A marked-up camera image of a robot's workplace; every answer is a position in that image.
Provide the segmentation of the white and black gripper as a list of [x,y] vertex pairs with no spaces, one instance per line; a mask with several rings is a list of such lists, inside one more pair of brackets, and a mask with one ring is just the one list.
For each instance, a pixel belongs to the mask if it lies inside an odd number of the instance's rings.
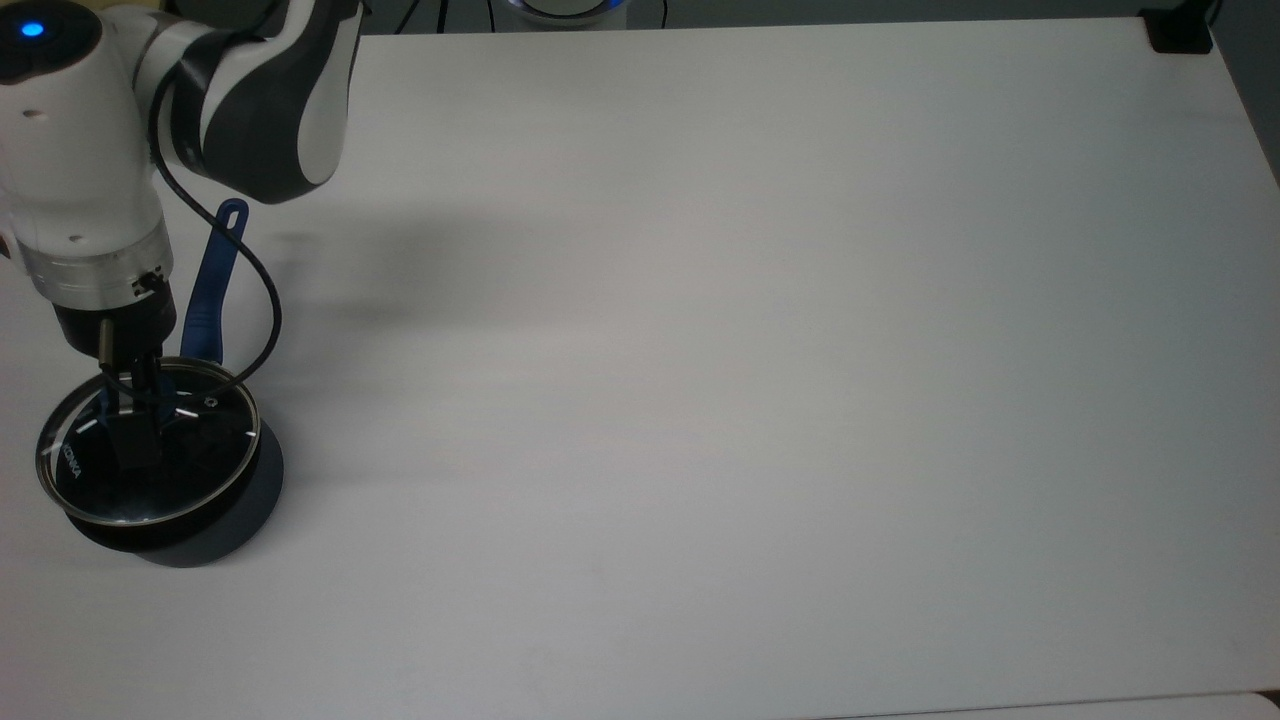
[[169,279],[160,268],[116,281],[76,272],[52,282],[52,307],[65,341],[102,377],[118,466],[159,465],[159,359],[177,327]]

